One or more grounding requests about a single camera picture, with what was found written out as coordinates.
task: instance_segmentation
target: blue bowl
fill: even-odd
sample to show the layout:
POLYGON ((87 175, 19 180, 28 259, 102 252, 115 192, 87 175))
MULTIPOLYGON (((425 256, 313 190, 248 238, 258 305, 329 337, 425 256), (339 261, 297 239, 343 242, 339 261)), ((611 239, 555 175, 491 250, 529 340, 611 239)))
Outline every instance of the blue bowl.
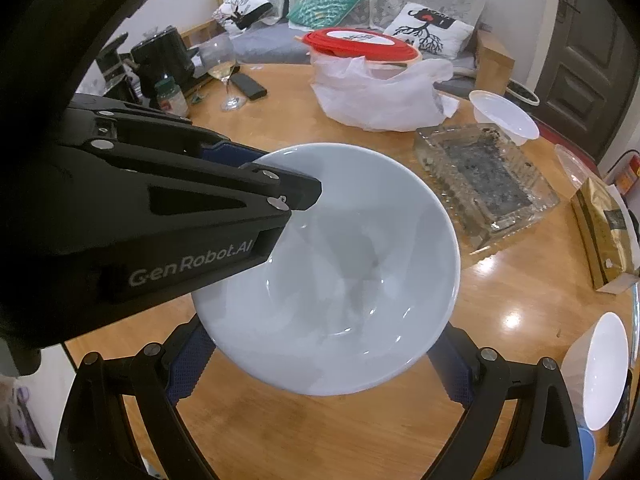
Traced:
POLYGON ((593 467, 593 460, 596 458, 596 439, 586 428, 578 427, 578 436, 582 448, 582 476, 587 480, 593 467))

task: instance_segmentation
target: black and white pillow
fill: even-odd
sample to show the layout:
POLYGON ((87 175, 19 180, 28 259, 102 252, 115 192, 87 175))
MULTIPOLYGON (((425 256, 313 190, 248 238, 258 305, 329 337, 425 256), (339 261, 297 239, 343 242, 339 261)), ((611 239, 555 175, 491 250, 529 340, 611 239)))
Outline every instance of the black and white pillow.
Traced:
POLYGON ((456 59, 474 28, 421 4, 406 4, 385 29, 385 34, 411 43, 419 50, 456 59))
POLYGON ((225 0, 213 12, 213 19, 232 36, 242 34, 273 8, 267 0, 225 0))

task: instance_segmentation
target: glass ashtray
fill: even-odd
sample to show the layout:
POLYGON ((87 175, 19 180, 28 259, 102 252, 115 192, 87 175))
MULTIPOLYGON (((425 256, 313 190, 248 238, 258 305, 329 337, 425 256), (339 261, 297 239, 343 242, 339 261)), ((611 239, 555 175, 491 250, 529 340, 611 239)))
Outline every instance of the glass ashtray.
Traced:
POLYGON ((476 250, 538 222, 560 202, 496 124, 419 128, 414 150, 476 250))

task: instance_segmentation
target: wooden armrest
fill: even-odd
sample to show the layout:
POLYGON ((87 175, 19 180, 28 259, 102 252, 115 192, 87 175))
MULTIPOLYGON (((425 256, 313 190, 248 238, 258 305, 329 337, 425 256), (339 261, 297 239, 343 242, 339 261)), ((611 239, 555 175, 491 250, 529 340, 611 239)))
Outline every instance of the wooden armrest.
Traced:
POLYGON ((182 37, 184 46, 191 48, 193 45, 210 40, 224 31, 216 20, 209 20, 208 22, 191 27, 189 30, 185 30, 180 36, 182 37))
POLYGON ((478 30, 476 90, 503 95, 511 78, 513 64, 513 58, 495 34, 478 30))

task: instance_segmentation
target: round table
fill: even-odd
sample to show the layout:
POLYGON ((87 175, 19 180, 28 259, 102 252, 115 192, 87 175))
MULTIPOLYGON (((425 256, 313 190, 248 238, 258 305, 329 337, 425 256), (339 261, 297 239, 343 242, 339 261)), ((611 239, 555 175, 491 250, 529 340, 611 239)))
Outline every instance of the round table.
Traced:
MULTIPOLYGON (((233 141, 273 151, 304 142, 358 144, 398 160, 418 175, 413 132, 365 132, 344 126, 320 109, 309 86, 312 68, 266 65, 242 69, 267 97, 222 113, 224 89, 204 86, 206 98, 191 118, 233 141)), ((474 122, 462 100, 450 124, 474 122)), ((460 238, 460 293, 450 322, 476 345, 491 346, 507 360, 532 363, 542 356, 562 362, 570 344, 606 311, 618 314, 630 336, 631 298, 594 292, 574 213, 574 188, 545 139, 523 150, 556 190, 561 203, 537 225, 473 254, 460 238)), ((107 358, 134 355, 149 341, 164 341, 194 314, 184 296, 68 342, 76 362, 98 351, 107 358)), ((491 474, 506 437, 514 400, 502 410, 476 478, 491 474)), ((159 466, 133 399, 126 399, 143 456, 159 466)), ((389 382, 361 393, 305 397, 249 377, 220 351, 207 365, 194 394, 178 411, 203 455, 225 479, 416 479, 427 471, 463 409, 447 397, 428 358, 389 382)), ((591 478, 599 478, 615 448, 606 428, 596 434, 591 478)))

